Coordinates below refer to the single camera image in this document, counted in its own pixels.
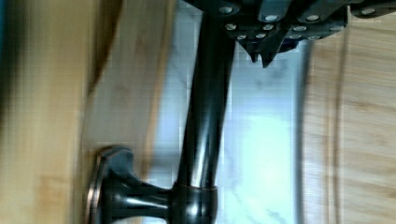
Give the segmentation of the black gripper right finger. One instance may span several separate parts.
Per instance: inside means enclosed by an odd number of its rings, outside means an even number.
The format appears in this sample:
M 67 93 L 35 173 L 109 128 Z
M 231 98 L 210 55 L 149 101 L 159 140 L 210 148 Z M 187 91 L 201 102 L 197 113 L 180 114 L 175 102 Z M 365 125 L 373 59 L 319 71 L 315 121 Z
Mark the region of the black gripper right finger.
M 317 40 L 344 30 L 347 13 L 372 19 L 393 13 L 395 0 L 261 0 L 261 21 L 273 22 L 261 52 L 267 67 L 280 52 L 294 49 L 299 41 Z

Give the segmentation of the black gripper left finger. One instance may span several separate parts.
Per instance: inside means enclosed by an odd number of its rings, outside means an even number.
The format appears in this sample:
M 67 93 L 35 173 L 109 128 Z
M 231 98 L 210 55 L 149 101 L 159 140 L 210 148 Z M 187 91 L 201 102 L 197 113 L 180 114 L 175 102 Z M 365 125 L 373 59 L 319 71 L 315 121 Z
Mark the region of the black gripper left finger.
M 263 23 L 258 20 L 262 0 L 184 0 L 213 16 L 227 35 L 237 41 L 255 63 L 265 38 Z

